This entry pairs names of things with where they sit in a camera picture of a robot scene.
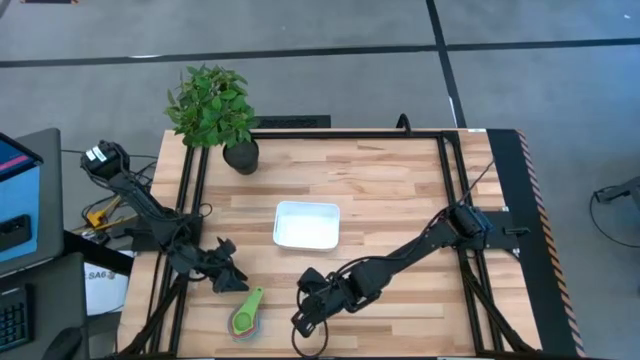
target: black keyboard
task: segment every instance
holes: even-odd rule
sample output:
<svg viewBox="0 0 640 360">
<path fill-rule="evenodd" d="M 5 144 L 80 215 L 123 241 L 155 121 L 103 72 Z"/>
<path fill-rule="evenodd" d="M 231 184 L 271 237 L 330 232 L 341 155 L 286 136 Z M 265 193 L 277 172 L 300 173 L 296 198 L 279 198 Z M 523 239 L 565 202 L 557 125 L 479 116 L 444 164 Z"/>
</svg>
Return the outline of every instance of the black keyboard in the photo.
<svg viewBox="0 0 640 360">
<path fill-rule="evenodd" d="M 0 353 L 32 340 L 30 298 L 29 285 L 0 292 Z"/>
</svg>

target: white bowl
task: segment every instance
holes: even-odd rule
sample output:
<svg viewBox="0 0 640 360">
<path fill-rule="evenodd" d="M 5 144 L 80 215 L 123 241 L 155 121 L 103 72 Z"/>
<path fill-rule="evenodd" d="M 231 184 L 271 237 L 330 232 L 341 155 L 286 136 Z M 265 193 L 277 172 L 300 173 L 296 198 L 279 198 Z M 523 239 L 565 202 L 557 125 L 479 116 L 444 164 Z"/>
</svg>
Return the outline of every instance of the white bowl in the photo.
<svg viewBox="0 0 640 360">
<path fill-rule="evenodd" d="M 340 208 L 335 204 L 282 201 L 273 241 L 286 249 L 330 251 L 338 245 Z"/>
</svg>

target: green plant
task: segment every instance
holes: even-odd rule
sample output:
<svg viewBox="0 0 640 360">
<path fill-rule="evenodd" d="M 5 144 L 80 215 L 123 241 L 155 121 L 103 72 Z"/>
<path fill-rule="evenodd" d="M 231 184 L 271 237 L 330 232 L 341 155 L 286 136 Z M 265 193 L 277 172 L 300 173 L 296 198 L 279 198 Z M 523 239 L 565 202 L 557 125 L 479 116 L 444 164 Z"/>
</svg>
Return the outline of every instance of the green plant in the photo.
<svg viewBox="0 0 640 360">
<path fill-rule="evenodd" d="M 174 98 L 167 90 L 167 114 L 176 126 L 176 134 L 184 134 L 182 142 L 190 146 L 233 147 L 251 141 L 249 130 L 258 125 L 253 108 L 246 103 L 247 84 L 242 76 L 219 66 L 204 64 L 200 69 L 187 66 L 191 78 L 183 81 L 180 72 L 180 93 Z"/>
</svg>

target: gray floor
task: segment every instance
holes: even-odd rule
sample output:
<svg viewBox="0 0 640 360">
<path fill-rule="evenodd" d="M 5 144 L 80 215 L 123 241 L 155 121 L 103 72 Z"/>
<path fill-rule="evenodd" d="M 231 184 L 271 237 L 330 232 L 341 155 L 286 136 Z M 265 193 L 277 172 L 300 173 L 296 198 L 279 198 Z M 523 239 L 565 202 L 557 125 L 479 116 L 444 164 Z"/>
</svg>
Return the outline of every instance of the gray floor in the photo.
<svg viewBox="0 0 640 360">
<path fill-rule="evenodd" d="M 602 0 L 437 0 L 449 43 L 640 36 L 640 3 Z M 76 6 L 12 1 L 0 19 L 0 60 L 180 54 L 322 46 L 433 44 L 421 0 L 81 0 Z M 596 233 L 594 189 L 640 175 L 640 48 L 451 53 L 469 127 L 527 134 L 560 260 L 591 356 L 635 359 L 640 345 L 640 250 Z M 250 82 L 262 115 L 330 114 L 334 127 L 452 127 L 435 53 L 219 62 Z M 185 63 L 0 69 L 1 131 L 49 126 L 63 146 L 98 139 L 154 154 L 165 91 Z M 102 193 L 65 155 L 65 225 Z M 637 210 L 597 206 L 612 235 L 638 242 Z M 108 342 L 94 341 L 94 352 Z"/>
</svg>

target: orange and black warning tape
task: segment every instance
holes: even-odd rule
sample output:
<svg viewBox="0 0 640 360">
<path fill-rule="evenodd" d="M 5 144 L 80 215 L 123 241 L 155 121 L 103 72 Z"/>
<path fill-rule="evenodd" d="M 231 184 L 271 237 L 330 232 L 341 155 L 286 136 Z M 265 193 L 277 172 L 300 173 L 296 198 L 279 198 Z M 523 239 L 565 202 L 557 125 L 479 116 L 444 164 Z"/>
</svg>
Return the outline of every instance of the orange and black warning tape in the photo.
<svg viewBox="0 0 640 360">
<path fill-rule="evenodd" d="M 555 241 L 553 240 L 553 236 L 551 235 L 551 224 L 549 223 L 549 216 L 547 215 L 544 203 L 542 201 L 542 195 L 540 194 L 540 185 L 538 185 L 538 178 L 536 177 L 536 173 L 533 170 L 533 161 L 531 161 L 531 154 L 529 153 L 527 139 L 521 131 L 518 131 L 518 135 L 520 136 L 522 153 L 524 154 L 527 171 L 529 172 L 529 179 L 531 180 L 531 188 L 533 189 L 533 193 L 538 204 L 538 213 L 540 215 L 540 222 L 542 223 L 542 231 L 544 232 L 544 237 L 547 242 L 547 250 L 549 251 L 551 264 L 554 267 L 554 273 L 558 281 L 560 296 L 562 298 L 562 302 L 564 302 L 564 310 L 567 313 L 567 321 L 569 322 L 569 327 L 571 327 L 573 340 L 576 344 L 576 352 L 579 356 L 585 357 L 586 353 L 584 351 L 584 345 L 582 344 L 582 338 L 580 337 L 578 323 L 576 322 L 576 315 L 573 313 L 573 305 L 571 305 L 571 300 L 569 299 L 569 291 L 567 290 L 566 280 L 564 278 L 564 275 L 562 274 L 562 267 L 560 266 L 560 260 L 558 260 Z"/>
</svg>

